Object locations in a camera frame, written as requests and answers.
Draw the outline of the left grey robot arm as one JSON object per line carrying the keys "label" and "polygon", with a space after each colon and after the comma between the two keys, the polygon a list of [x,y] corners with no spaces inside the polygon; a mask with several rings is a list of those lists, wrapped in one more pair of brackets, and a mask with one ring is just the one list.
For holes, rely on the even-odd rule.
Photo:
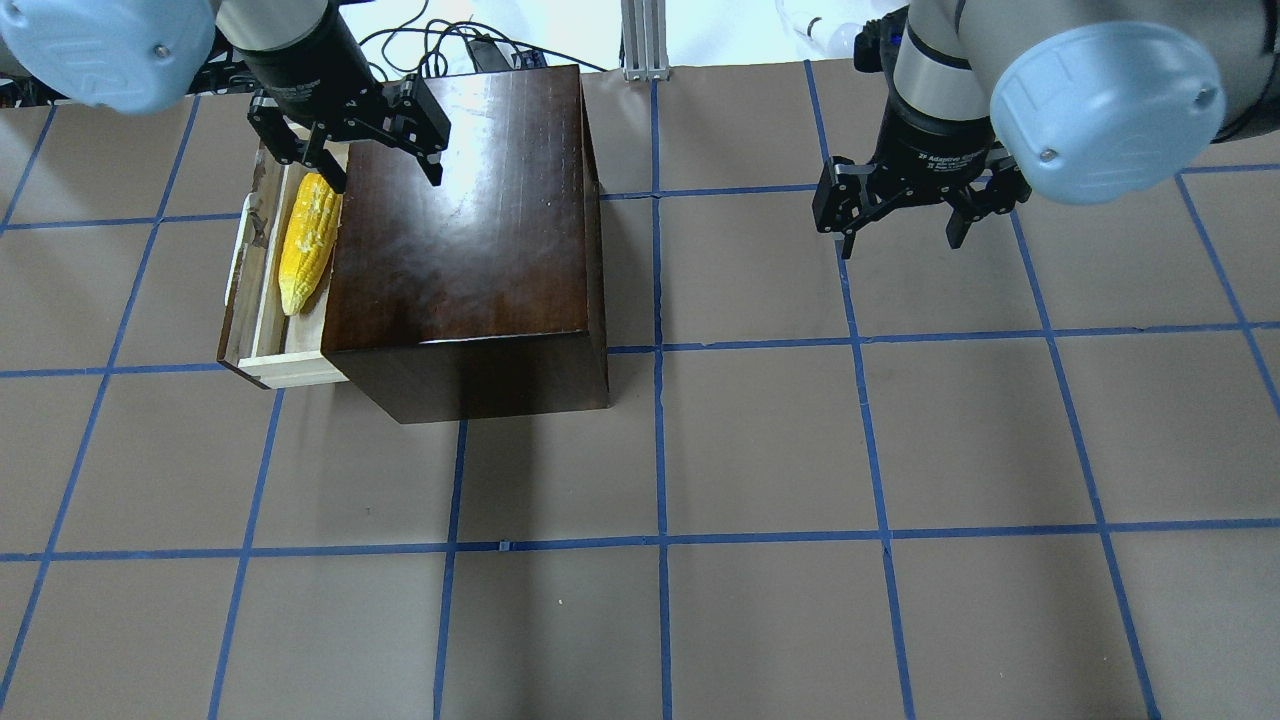
{"label": "left grey robot arm", "polygon": [[248,119],[283,165],[347,174],[328,145],[374,141],[416,159],[431,184],[451,122],[425,81],[379,81],[335,1],[5,1],[3,44],[64,97],[125,115],[189,92],[216,38],[259,82]]}

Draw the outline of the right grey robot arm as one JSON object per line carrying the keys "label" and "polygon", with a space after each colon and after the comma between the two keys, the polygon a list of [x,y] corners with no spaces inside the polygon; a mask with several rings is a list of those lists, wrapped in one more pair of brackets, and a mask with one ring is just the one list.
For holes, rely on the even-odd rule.
{"label": "right grey robot arm", "polygon": [[870,159],[817,182],[842,258],[893,211],[948,206],[959,249],[1033,195],[1112,202],[1277,129],[1275,1],[904,1],[851,50],[887,96]]}

